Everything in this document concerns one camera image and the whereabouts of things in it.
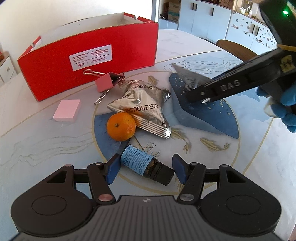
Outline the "blue gloved right hand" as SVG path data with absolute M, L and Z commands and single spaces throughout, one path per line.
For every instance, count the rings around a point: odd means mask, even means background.
M 295 105 L 295 83 L 283 92 L 280 102 L 271 105 L 273 113 L 281 118 L 291 133 L 295 133 L 296 116 L 286 108 L 292 105 Z

